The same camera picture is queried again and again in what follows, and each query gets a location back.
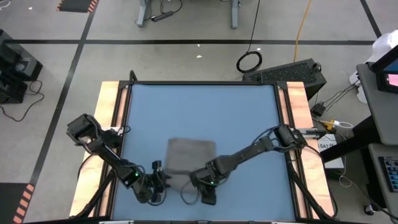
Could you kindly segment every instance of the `metal stand leg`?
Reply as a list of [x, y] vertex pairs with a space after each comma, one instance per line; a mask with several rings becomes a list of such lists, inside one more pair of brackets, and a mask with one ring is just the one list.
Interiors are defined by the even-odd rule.
[[232, 29], [238, 28], [238, 5], [239, 0], [232, 0]]
[[143, 27], [145, 22], [144, 20], [147, 11], [147, 6], [150, 7], [150, 0], [140, 0], [139, 4], [141, 5], [141, 8], [139, 10], [136, 24], [138, 27]]

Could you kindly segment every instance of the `black floor stripe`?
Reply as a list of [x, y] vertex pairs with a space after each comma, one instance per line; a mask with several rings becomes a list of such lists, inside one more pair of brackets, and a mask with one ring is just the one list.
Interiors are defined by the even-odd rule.
[[[250, 40], [8, 40], [8, 44], [249, 44]], [[299, 45], [372, 45], [374, 40], [300, 40]], [[253, 44], [295, 45], [295, 40], [253, 40]]]
[[93, 22], [95, 11], [96, 11], [96, 8], [87, 18], [86, 25], [85, 25], [85, 28], [81, 35], [80, 41], [78, 43], [79, 45], [76, 49], [75, 56], [73, 57], [67, 78], [65, 80], [65, 83], [63, 84], [61, 95], [60, 95], [60, 98], [58, 99], [57, 107], [52, 116], [49, 130], [47, 131], [47, 134], [45, 135], [43, 146], [40, 150], [39, 157], [37, 158], [37, 162], [34, 167], [32, 177], [30, 178], [30, 183], [33, 185], [37, 184], [37, 181], [39, 180], [40, 173], [43, 169], [44, 161], [45, 161], [45, 158], [47, 157], [47, 153], [49, 151], [50, 144], [51, 144], [52, 138], [54, 136], [55, 128], [57, 127], [58, 121], [60, 119], [63, 105], [65, 104], [65, 100], [67, 99], [67, 94], [68, 94], [68, 91], [70, 88], [70, 84], [72, 83], [73, 76], [75, 75], [77, 64], [79, 62], [81, 52], [83, 51], [84, 41], [87, 39], [88, 31], [90, 30], [90, 26]]
[[379, 29], [379, 27], [377, 26], [376, 21], [375, 21], [374, 18], [373, 18], [373, 15], [372, 15], [372, 13], [371, 13], [371, 9], [369, 8], [369, 6], [368, 6], [366, 0], [360, 0], [360, 1], [361, 1], [361, 4], [362, 4], [363, 9], [365, 10], [366, 16], [367, 16], [368, 19], [369, 19], [369, 22], [371, 23], [371, 26], [372, 26], [372, 28], [373, 28], [373, 31], [374, 31], [376, 37], [378, 37], [378, 38], [381, 37], [380, 29]]
[[81, 40], [5, 40], [5, 44], [80, 44]]

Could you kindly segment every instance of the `black keyboard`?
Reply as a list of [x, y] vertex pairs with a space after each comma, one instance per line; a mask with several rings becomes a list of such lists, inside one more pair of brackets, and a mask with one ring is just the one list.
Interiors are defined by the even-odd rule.
[[284, 65], [277, 68], [269, 68], [267, 70], [253, 73], [250, 76], [251, 81], [259, 81], [262, 76], [264, 81], [283, 81], [288, 79], [290, 82], [304, 82], [304, 84], [310, 84], [315, 82], [317, 79], [313, 75], [315, 72], [308, 63], [295, 63], [293, 65]]
[[379, 157], [384, 176], [391, 192], [398, 192], [398, 157]]

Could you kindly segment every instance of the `black box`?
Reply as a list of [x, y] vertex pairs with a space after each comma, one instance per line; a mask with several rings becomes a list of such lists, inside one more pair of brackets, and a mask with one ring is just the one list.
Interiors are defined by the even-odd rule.
[[24, 82], [0, 70], [0, 104], [22, 103], [26, 89]]
[[22, 81], [35, 81], [43, 65], [20, 44], [0, 29], [0, 69], [9, 71]]
[[307, 100], [310, 100], [326, 84], [320, 65], [315, 63], [312, 58], [247, 73], [242, 77], [242, 81], [250, 82], [259, 82], [261, 79], [265, 82], [303, 82]]

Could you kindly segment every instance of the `gray cloth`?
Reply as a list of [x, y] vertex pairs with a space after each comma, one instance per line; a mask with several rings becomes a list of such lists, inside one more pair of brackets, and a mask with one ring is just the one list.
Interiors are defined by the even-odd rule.
[[[165, 173], [172, 178], [167, 180], [171, 188], [181, 190], [189, 179], [189, 172], [205, 166], [206, 162], [216, 157], [216, 144], [213, 141], [172, 138], [166, 152]], [[188, 184], [184, 192], [196, 192]]]

